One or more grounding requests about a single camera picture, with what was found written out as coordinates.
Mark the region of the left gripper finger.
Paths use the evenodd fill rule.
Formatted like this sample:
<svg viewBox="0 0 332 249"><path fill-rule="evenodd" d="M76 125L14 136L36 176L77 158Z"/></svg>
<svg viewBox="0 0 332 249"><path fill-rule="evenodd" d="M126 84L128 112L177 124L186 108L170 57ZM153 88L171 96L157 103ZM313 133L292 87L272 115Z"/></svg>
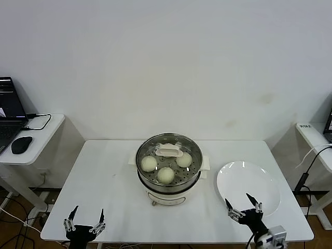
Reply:
<svg viewBox="0 0 332 249"><path fill-rule="evenodd" d="M96 224L93 228L89 230L90 233L101 233L106 227L106 223L104 222L104 209L101 210L101 215L99 219L99 223Z"/></svg>
<svg viewBox="0 0 332 249"><path fill-rule="evenodd" d="M78 209L78 206L76 206L69 214L68 218L64 219L63 225L65 231L75 231L75 225L73 223L73 219L75 217L76 211Z"/></svg>

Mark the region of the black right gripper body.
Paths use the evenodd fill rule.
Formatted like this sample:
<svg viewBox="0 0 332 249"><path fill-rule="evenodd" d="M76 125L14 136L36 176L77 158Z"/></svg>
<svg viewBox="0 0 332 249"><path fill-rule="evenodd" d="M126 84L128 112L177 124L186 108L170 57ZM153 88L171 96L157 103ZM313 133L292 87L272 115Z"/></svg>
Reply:
<svg viewBox="0 0 332 249"><path fill-rule="evenodd" d="M257 212L255 209L248 209L241 211L242 215L238 223L249 227L253 234L265 234L268 232L268 228L262 222L262 212Z"/></svg>

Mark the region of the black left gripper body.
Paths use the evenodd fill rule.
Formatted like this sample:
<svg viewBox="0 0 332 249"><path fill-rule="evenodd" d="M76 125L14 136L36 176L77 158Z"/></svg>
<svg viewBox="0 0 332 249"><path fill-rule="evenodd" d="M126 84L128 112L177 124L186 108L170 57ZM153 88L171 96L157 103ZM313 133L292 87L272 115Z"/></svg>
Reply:
<svg viewBox="0 0 332 249"><path fill-rule="evenodd" d="M75 230L67 230L66 238L70 241L69 249L86 249L87 244L95 240L95 234L89 232L92 226L75 225Z"/></svg>

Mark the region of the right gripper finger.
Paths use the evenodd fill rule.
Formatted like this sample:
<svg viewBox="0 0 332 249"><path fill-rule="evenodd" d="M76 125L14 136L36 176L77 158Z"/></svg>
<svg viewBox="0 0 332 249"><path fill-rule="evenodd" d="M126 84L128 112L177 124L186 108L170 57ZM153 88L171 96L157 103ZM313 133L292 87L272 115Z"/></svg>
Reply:
<svg viewBox="0 0 332 249"><path fill-rule="evenodd" d="M253 196L251 196L249 193L246 193L246 196L248 197L250 203L254 206L255 212L259 215L263 216L263 210L262 210L262 203L258 202Z"/></svg>
<svg viewBox="0 0 332 249"><path fill-rule="evenodd" d="M225 203L228 209L228 216L236 221L237 223L240 223L242 218L244 218L245 214L237 209L234 209L233 206L230 204L230 202L225 198Z"/></svg>

